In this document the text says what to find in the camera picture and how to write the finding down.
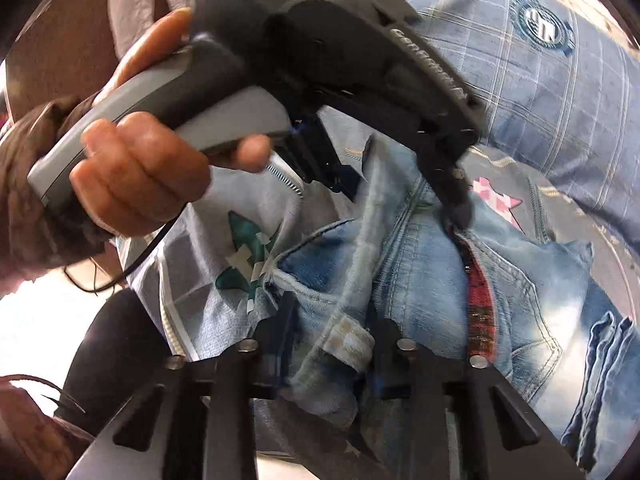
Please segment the person's left hand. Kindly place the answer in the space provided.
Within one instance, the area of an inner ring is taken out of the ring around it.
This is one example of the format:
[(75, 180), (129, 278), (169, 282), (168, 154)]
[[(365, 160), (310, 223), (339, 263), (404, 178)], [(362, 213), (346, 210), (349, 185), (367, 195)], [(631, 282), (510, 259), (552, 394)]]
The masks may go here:
[(145, 236), (202, 198), (211, 164), (261, 172), (271, 155), (268, 136), (252, 134), (229, 155), (209, 160), (149, 113), (120, 122), (93, 122), (81, 135), (86, 159), (70, 173), (82, 208), (100, 228)]

